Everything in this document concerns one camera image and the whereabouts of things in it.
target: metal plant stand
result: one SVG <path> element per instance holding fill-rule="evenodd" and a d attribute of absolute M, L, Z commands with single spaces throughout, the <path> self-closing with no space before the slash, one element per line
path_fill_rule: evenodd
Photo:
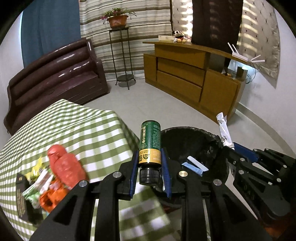
<path fill-rule="evenodd" d="M 123 39 L 122 39 L 122 30 L 126 30 L 127 32 L 127 36 L 128 36 L 128 29 L 129 27 L 123 27 L 123 28 L 116 28 L 116 29 L 111 29 L 109 30 L 109 37 L 110 37 L 110 45 L 111 45 L 111 51 L 112 51 L 112 59 L 113 59 L 113 64 L 114 64 L 114 70 L 115 70 L 115 75 L 116 75 L 116 84 L 117 82 L 126 82 L 127 86 L 128 86 L 128 90 L 129 90 L 129 85 L 128 82 L 130 80 L 135 80 L 135 76 L 133 75 L 133 67 L 131 64 L 131 74 L 127 74 L 127 70 L 126 70 L 126 61 L 125 61 L 125 57 L 124 57 L 124 49 L 123 49 Z M 111 41 L 111 32 L 116 32 L 116 31 L 120 31 L 120 41 L 121 41 L 121 48 L 122 48 L 122 55 L 123 55 L 123 63 L 124 63 L 124 75 L 120 75 L 117 77 L 117 73 L 116 73 L 116 67 L 115 67 L 115 61 L 114 61 L 114 55 L 113 55 L 113 48 L 112 48 L 112 41 Z M 130 56 L 130 63 L 131 63 L 131 49 L 130 49 L 130 45 L 129 45 L 129 36 L 128 36 L 128 51 L 129 51 L 129 56 Z"/>

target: green checkered tablecloth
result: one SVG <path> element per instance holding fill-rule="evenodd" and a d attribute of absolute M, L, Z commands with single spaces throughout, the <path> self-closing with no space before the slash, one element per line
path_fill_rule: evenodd
<path fill-rule="evenodd" d="M 16 174 L 29 172 L 40 156 L 48 165 L 46 151 L 53 144 L 61 144 L 75 154 L 90 182 L 95 182 L 131 160 L 138 141 L 114 111 L 57 101 L 25 124 L 0 152 L 0 205 L 11 225 L 24 240 L 35 231 L 32 224 L 17 216 Z M 176 239 L 168 217 L 148 187 L 137 183 L 133 199 L 119 201 L 119 210 L 121 240 Z M 91 240 L 95 220 L 94 216 Z"/>

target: white router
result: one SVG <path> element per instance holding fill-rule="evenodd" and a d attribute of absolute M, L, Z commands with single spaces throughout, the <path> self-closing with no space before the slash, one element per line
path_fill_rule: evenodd
<path fill-rule="evenodd" d="M 245 61 L 247 61 L 247 62 L 251 62 L 251 63 L 265 62 L 264 59 L 262 59 L 262 60 L 254 60 L 254 59 L 257 59 L 259 56 L 261 56 L 261 54 L 259 54 L 258 56 L 252 58 L 252 59 L 249 61 L 249 59 L 248 59 L 247 57 L 245 57 L 245 56 L 239 54 L 239 52 L 237 51 L 237 49 L 236 49 L 236 47 L 235 47 L 234 45 L 232 45 L 232 46 L 233 46 L 233 48 L 235 49 L 235 52 L 233 51 L 233 48 L 231 47 L 230 43 L 228 43 L 228 45 L 229 45 L 229 47 L 231 48 L 231 50 L 232 50 L 232 56 L 234 56 L 234 57 L 240 58 L 240 59 L 242 59 L 242 60 L 245 60 Z"/>

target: metal screw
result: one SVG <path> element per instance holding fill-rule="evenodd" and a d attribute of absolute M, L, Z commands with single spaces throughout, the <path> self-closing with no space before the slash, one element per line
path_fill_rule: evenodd
<path fill-rule="evenodd" d="M 213 183 L 216 185 L 216 186 L 220 186 L 222 184 L 221 180 L 220 179 L 215 179 L 213 181 Z"/>
<path fill-rule="evenodd" d="M 87 185 L 87 181 L 85 181 L 85 180 L 82 180 L 79 182 L 79 186 L 82 188 L 85 187 L 86 185 Z"/>
<path fill-rule="evenodd" d="M 119 177 L 121 177 L 121 172 L 114 172 L 114 173 L 113 173 L 113 176 L 114 176 L 115 178 L 119 178 Z"/>
<path fill-rule="evenodd" d="M 187 176 L 188 176 L 188 173 L 187 173 L 186 171 L 180 171 L 180 172 L 179 172 L 179 175 L 180 175 L 181 177 L 187 177 Z"/>

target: flower pot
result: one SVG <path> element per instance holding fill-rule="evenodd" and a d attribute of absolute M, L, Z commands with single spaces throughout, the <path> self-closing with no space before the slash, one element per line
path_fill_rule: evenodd
<path fill-rule="evenodd" d="M 108 18 L 110 27 L 113 28 L 119 28 L 124 27 L 126 25 L 126 19 L 128 18 L 127 15 L 120 15 Z"/>

